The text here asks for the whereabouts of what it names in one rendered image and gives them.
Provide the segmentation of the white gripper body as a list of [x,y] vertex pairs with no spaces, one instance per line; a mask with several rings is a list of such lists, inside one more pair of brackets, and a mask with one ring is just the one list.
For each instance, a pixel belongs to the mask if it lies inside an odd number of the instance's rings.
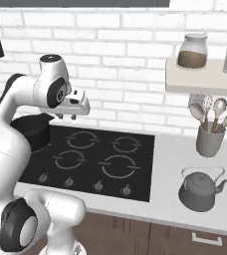
[[67,99],[54,109],[40,108],[42,113],[71,116],[87,116],[90,110],[91,107],[87,98],[84,98],[81,102],[74,99]]

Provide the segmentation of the grey kettle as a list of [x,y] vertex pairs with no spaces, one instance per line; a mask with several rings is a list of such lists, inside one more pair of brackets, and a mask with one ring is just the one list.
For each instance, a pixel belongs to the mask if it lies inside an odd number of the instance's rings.
[[227,182],[223,179],[220,184],[217,181],[225,174],[225,168],[220,166],[221,172],[212,179],[203,169],[210,166],[188,166],[181,170],[183,182],[178,191],[180,202],[188,209],[196,212],[207,212],[215,205],[215,197],[222,192]]

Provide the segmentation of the black cooking pot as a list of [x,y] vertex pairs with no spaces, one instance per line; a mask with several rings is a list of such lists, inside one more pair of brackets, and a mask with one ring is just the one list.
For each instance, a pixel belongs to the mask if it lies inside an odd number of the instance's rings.
[[43,149],[50,141],[50,125],[52,116],[41,113],[24,116],[11,121],[11,127],[19,131],[29,142],[31,151]]

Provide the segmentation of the black hob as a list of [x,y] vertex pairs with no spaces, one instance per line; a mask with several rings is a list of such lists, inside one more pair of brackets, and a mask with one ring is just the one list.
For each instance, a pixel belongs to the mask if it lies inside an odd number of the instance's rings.
[[[51,139],[31,155],[20,181],[135,201],[150,198],[154,136],[80,127],[50,127]],[[45,183],[38,181],[48,174]],[[74,184],[64,185],[71,177]],[[101,181],[103,189],[94,185]],[[128,185],[130,195],[121,190]]]

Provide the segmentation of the dark grey extractor hood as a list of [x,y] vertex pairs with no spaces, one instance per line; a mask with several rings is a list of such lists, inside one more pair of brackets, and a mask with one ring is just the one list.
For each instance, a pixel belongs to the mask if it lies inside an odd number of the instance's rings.
[[168,8],[170,0],[0,0],[0,7]]

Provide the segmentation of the brown cupboard door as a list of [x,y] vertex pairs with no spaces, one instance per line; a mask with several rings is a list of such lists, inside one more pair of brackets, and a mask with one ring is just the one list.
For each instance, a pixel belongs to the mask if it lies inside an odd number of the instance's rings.
[[102,214],[86,214],[75,228],[88,255],[147,255],[150,224]]

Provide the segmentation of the glass jar with brown contents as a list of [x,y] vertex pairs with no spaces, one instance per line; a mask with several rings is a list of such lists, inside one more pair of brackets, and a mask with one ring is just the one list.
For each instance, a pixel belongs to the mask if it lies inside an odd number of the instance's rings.
[[185,69],[204,68],[207,61],[206,40],[206,34],[187,33],[179,50],[177,65]]

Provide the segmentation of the grey utensil pot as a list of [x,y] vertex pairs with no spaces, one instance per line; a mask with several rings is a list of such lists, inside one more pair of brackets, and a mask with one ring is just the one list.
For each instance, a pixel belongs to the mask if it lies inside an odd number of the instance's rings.
[[209,122],[207,130],[204,130],[203,127],[199,127],[198,129],[196,150],[200,155],[205,157],[213,157],[216,155],[225,135],[225,130],[212,133],[212,127],[213,122]]

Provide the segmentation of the slotted wooden spoon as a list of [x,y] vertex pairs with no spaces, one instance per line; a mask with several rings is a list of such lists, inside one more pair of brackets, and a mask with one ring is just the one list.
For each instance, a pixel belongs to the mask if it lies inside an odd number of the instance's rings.
[[225,112],[226,108],[227,108],[227,101],[224,98],[219,98],[214,102],[214,105],[213,105],[214,122],[211,129],[212,132],[216,131],[219,117]]

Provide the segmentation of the brown drawer front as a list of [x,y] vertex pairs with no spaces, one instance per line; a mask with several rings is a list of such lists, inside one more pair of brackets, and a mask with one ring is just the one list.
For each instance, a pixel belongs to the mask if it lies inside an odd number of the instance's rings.
[[[193,242],[191,233],[198,237],[216,239],[221,237],[222,246]],[[167,227],[160,242],[160,255],[227,255],[227,236],[177,227]]]

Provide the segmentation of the beige wall shelf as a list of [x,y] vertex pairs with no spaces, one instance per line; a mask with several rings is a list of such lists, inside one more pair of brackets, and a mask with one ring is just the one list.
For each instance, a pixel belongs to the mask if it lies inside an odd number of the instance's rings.
[[200,70],[183,69],[173,58],[165,63],[165,90],[172,93],[227,96],[222,60],[208,60]]

